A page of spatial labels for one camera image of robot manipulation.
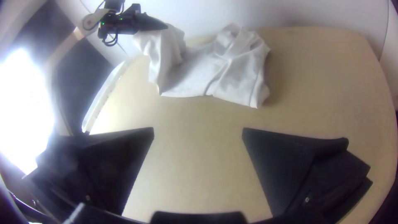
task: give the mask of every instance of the white wall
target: white wall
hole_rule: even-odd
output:
[[[102,0],[80,0],[91,12]],[[126,0],[140,3],[148,15],[168,22],[186,39],[214,34],[228,23],[246,27],[332,26],[356,30],[380,57],[388,21],[388,0]],[[133,56],[129,35],[119,43]]]
[[[0,7],[0,58],[17,37],[22,27],[47,0],[3,0]]]
[[[392,2],[389,2],[387,35],[380,65],[390,86],[394,107],[398,110],[398,15]]]

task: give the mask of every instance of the beige table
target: beige table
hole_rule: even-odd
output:
[[[148,59],[122,76],[91,134],[154,127],[155,140],[123,215],[148,222],[157,210],[242,211],[272,217],[241,139],[251,127],[316,138],[349,139],[371,166],[373,185],[342,223],[367,223],[388,194],[397,165],[397,127],[380,65],[361,35],[329,28],[262,29],[271,97],[253,109],[213,97],[158,96]]]

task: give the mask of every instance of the cable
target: cable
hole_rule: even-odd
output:
[[[102,42],[105,44],[105,46],[115,46],[117,44],[117,33],[115,34],[115,38],[111,41],[105,41],[106,38],[102,39]]]
[[[116,15],[120,15],[120,14],[122,14],[124,12],[124,3],[122,3],[122,5],[121,5],[121,12],[119,13],[119,14],[116,14]]]

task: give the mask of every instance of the black cable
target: black cable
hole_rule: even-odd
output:
[[[102,40],[102,42],[105,44],[105,46],[115,46],[117,44],[117,33],[115,34],[115,38],[111,41],[105,41],[106,38]]]

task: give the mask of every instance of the white garment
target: white garment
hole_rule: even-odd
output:
[[[136,46],[150,57],[149,81],[168,97],[213,95],[259,108],[269,96],[263,65],[269,47],[256,32],[236,24],[222,29],[208,44],[186,47],[184,32],[138,32]]]

